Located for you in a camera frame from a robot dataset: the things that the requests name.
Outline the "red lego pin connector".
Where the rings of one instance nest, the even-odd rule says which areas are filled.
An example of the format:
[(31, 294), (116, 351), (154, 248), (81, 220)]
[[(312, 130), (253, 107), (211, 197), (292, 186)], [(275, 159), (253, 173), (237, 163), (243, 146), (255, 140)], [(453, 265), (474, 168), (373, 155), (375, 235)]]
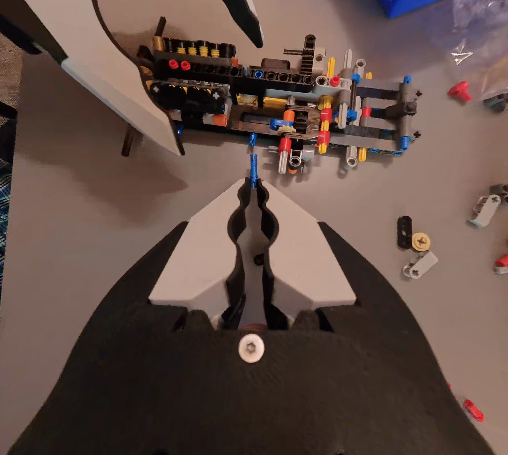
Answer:
[(447, 95), (461, 104), (466, 104), (473, 99), (473, 96), (469, 92), (469, 83), (466, 80), (462, 80), (451, 87)]

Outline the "pale blue-grey lego liftarm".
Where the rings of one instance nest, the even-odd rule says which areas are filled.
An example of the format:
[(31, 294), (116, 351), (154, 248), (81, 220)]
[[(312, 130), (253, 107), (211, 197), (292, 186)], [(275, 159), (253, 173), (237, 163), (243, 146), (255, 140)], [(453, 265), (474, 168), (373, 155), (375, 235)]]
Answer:
[(480, 197), (473, 207), (468, 223), (478, 228), (488, 226), (500, 204), (501, 198), (497, 194), (489, 194)]

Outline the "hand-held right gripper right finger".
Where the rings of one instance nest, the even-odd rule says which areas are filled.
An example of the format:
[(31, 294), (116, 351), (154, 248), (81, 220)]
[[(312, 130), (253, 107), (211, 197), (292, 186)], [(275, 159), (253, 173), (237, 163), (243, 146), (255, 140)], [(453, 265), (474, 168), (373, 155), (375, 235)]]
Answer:
[(263, 253), (263, 307), (269, 330), (287, 330), (303, 311), (357, 300), (319, 221), (264, 180), (257, 182)]

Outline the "black short lego liftarm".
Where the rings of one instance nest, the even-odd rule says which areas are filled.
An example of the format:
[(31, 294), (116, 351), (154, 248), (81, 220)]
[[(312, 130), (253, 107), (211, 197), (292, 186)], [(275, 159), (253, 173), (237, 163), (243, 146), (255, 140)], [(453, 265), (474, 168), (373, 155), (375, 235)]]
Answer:
[(400, 249), (412, 248), (412, 219), (408, 215), (397, 219), (397, 246)]

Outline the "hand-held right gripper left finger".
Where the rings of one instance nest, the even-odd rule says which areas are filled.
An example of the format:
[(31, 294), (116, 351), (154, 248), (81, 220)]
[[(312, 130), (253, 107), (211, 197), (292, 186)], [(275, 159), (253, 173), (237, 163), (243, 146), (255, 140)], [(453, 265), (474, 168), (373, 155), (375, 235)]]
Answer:
[(245, 272), (238, 239), (246, 229), (251, 182), (240, 179), (190, 218), (149, 301), (203, 311), (214, 328), (238, 328)]

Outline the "clear crinkled plastic bag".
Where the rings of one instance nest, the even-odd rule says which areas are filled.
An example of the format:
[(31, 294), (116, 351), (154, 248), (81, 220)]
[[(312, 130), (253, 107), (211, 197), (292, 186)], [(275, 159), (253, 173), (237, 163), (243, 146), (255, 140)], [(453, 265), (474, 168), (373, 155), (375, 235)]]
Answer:
[(431, 37), (453, 86), (466, 80), (472, 101), (507, 92), (507, 0), (451, 0)]

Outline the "lego car chassis assembly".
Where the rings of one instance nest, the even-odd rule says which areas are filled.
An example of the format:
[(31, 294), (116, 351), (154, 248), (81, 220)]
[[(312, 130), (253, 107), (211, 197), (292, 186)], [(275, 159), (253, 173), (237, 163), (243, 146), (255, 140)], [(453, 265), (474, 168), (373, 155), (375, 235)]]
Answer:
[(309, 34), (301, 49), (283, 51), (301, 60), (297, 67), (272, 58), (247, 65), (232, 44), (165, 37), (165, 26), (161, 17), (152, 46), (140, 45), (135, 60), (179, 136), (245, 136), (251, 150), (259, 140), (278, 156), (280, 175), (303, 174), (316, 155), (335, 148), (345, 150), (344, 168), (354, 169), (369, 154), (401, 156), (421, 137), (415, 117), (422, 93), (411, 76), (374, 82), (351, 49), (336, 71)]

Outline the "blue plaid clothing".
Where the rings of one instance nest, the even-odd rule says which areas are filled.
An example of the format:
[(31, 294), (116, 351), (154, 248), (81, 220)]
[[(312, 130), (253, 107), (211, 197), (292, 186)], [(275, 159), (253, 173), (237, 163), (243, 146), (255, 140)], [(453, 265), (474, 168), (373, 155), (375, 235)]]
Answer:
[(8, 219), (11, 200), (12, 165), (1, 159), (1, 291), (6, 255)]

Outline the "light grey lego liftarm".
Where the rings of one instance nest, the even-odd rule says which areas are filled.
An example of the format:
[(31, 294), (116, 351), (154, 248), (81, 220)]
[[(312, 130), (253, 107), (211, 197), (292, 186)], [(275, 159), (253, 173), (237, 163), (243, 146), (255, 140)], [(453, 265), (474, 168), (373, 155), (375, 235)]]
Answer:
[(430, 250), (418, 253), (401, 272), (410, 279), (419, 279), (438, 263), (437, 256)]

